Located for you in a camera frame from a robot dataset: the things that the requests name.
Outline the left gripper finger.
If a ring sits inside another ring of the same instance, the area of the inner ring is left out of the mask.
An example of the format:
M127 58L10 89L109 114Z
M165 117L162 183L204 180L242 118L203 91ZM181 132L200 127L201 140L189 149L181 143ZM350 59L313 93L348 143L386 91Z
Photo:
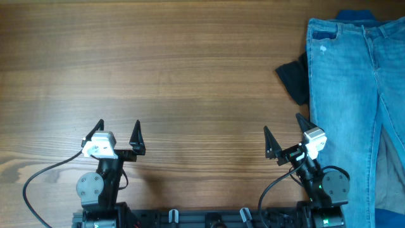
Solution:
M132 135L129 140L129 145L131 145L131 147L134 151L145 151L146 150L139 120L137 120L134 125L134 129L132 131Z
M81 147L83 148L85 144L89 141L91 141L91 137L94 135L94 133L98 130L104 130L104 120L100 119L95 127L82 139Z

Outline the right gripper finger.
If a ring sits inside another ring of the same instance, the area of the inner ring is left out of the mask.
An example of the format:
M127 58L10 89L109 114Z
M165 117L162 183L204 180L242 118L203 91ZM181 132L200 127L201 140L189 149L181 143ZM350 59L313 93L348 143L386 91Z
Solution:
M300 113L296 113L296 118L302 133L317 127Z
M265 157L268 159L276 159L280 157L282 152L281 146L267 126L263 127L263 131L265 134Z

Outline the light blue denim jeans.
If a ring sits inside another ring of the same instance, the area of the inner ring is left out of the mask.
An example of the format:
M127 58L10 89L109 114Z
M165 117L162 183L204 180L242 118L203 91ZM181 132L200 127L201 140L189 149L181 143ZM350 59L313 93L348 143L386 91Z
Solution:
M321 165L345 169L348 227L404 226L404 19L310 19L310 119Z

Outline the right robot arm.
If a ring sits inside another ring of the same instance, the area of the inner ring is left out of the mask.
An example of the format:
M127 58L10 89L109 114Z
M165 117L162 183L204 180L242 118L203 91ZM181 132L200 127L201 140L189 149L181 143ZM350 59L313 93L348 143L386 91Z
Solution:
M309 200L297 203L293 215L295 227L345 227L342 205L349 202L350 175L343 168L333 165L321 167L317 157L327 142L324 130L300 113L296 114L296 118L302 131L302 140L287 149L281 148L267 126L263 127L265 157L276 159L279 166L290 163L292 167L261 194L258 201L260 220L265 227L271 227L275 219L283 216L280 212L263 210L263 199L272 187L296 174L297 178L294 180L300 183Z

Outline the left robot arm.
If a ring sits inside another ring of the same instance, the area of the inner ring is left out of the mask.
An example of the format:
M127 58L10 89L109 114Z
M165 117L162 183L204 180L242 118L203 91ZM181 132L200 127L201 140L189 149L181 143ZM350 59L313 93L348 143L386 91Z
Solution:
M140 227L140 220L125 202L118 203L118 192L125 162L136 162L144 156L146 147L140 122L136 121L129 140L130 149L116 149L116 139L111 131L104 130L104 120L82 139L82 153L85 157L98 160L95 172L81 176L76 191L81 200L82 213L75 213L72 226L76 228Z

